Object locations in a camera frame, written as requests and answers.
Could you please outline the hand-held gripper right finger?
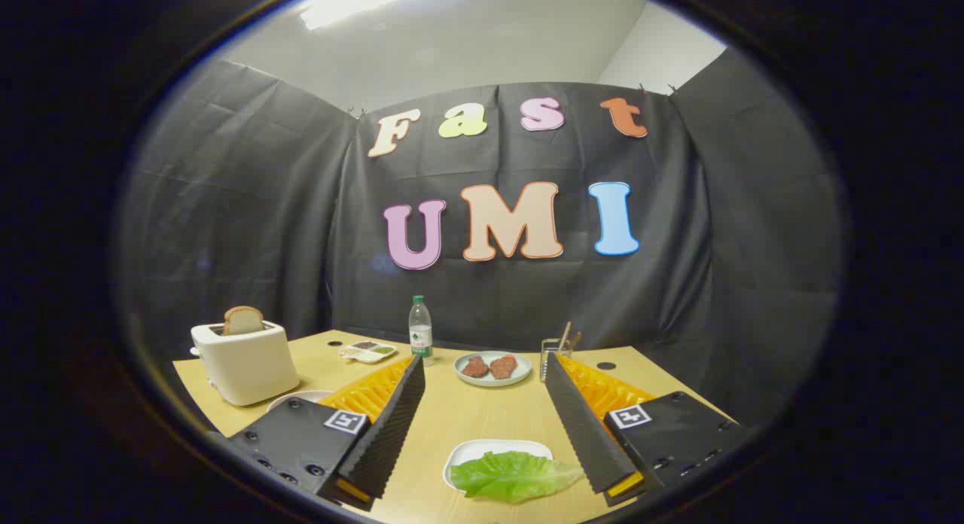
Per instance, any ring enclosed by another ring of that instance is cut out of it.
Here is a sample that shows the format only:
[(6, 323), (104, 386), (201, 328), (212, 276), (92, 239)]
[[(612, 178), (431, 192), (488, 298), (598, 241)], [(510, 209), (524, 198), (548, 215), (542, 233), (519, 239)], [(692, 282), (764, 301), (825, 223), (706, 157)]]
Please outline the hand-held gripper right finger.
[(744, 427), (686, 391), (646, 391), (551, 353), (545, 387), (593, 492), (609, 506), (674, 489), (736, 452)]

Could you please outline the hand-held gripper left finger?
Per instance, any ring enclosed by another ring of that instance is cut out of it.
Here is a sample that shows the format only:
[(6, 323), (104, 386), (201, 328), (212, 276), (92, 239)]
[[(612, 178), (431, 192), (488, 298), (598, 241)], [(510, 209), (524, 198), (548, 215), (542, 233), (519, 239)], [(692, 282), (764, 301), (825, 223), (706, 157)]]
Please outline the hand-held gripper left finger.
[(423, 360), (410, 356), (318, 403), (286, 398), (227, 444), (296, 489), (369, 510), (383, 497), (424, 391)]

